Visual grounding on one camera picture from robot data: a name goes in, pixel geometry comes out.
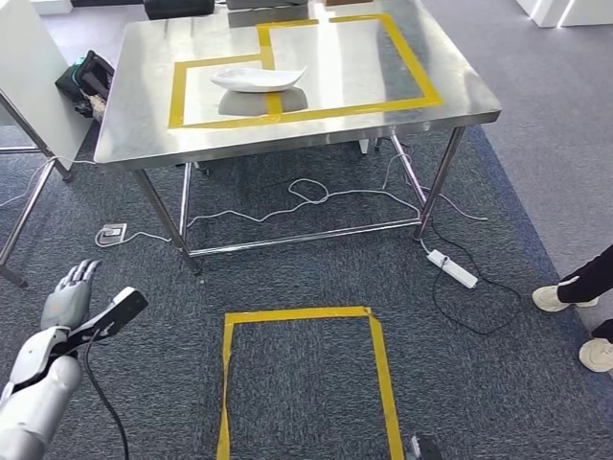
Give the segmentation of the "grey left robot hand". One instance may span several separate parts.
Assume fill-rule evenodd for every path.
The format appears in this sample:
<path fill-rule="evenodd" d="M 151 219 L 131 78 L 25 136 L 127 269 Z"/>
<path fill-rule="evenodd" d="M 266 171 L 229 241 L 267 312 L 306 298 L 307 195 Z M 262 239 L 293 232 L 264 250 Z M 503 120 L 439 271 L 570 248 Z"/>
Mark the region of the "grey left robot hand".
<path fill-rule="evenodd" d="M 65 327 L 74 330 L 89 315 L 92 279 L 100 260 L 84 260 L 71 267 L 44 304 L 41 330 Z"/>

